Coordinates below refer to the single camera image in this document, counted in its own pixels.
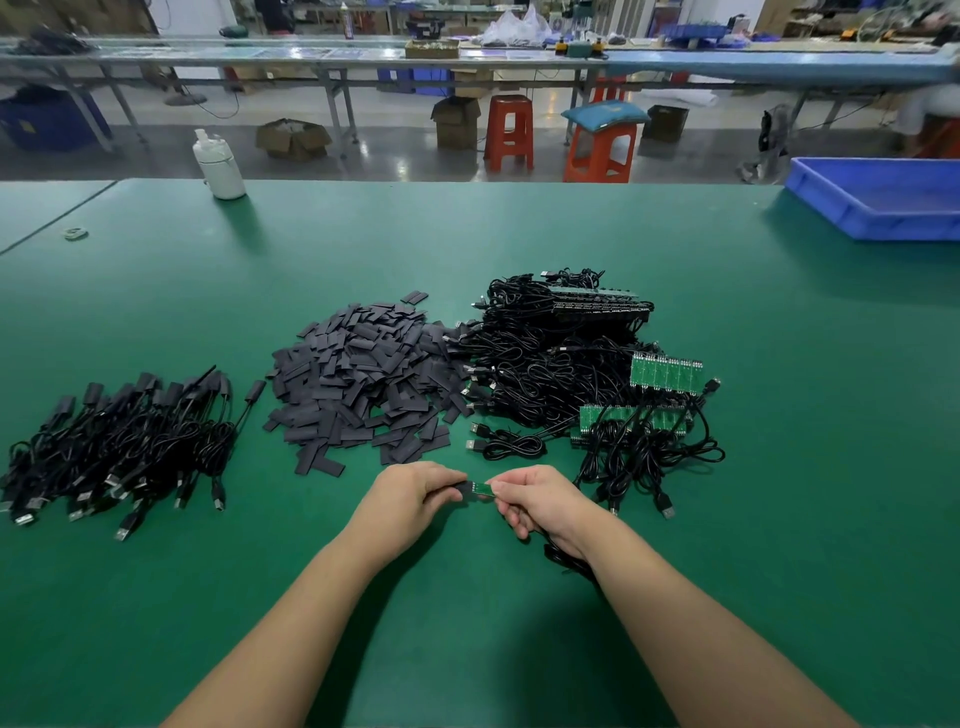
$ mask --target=blue cushion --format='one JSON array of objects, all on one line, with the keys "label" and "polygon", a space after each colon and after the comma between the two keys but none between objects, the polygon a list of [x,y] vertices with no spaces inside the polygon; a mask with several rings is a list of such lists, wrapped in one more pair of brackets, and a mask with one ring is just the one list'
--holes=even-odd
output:
[{"label": "blue cushion", "polygon": [[566,117],[588,132],[599,132],[614,124],[644,124],[650,121],[647,112],[625,101],[600,101],[576,109],[567,109]]}]

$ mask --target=forearm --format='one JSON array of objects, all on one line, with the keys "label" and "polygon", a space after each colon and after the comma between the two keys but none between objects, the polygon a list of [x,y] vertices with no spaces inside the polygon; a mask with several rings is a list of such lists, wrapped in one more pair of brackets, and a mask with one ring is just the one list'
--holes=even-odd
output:
[{"label": "forearm", "polygon": [[591,517],[582,551],[684,728],[855,725],[625,523]]},{"label": "forearm", "polygon": [[342,533],[164,726],[302,726],[377,565]]}]

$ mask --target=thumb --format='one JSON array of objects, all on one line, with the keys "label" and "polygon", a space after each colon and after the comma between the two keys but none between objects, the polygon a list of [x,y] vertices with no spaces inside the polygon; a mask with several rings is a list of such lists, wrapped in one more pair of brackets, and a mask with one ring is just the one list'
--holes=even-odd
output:
[{"label": "thumb", "polygon": [[456,488],[442,488],[439,491],[434,491],[427,497],[426,502],[423,504],[426,508],[426,512],[430,515],[432,519],[437,515],[437,511],[443,508],[448,503],[456,502],[457,500],[463,500],[464,495],[458,491]]},{"label": "thumb", "polygon": [[511,505],[519,505],[526,508],[527,503],[530,501],[531,494],[525,485],[507,483],[502,480],[492,480],[490,487],[495,496]]}]

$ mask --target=person's right hand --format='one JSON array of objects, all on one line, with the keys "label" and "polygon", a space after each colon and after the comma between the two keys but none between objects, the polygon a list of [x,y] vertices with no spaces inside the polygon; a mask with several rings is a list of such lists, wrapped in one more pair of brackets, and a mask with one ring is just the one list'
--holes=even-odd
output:
[{"label": "person's right hand", "polygon": [[595,520],[605,513],[556,468],[532,465],[501,473],[487,483],[496,495],[496,508],[519,539],[531,531],[550,536],[571,556],[584,558],[583,539]]}]

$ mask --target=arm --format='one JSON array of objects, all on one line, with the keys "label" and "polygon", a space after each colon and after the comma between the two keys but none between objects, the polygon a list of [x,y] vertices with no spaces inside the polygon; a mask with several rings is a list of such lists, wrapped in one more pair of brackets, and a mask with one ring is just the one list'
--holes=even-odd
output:
[{"label": "arm", "polygon": [[543,530],[587,560],[684,728],[856,725],[776,649],[555,469],[520,468],[491,485],[519,538]]},{"label": "arm", "polygon": [[445,503],[463,499],[447,486],[465,477],[436,463],[387,468],[347,527],[163,726],[302,726],[367,585]]}]

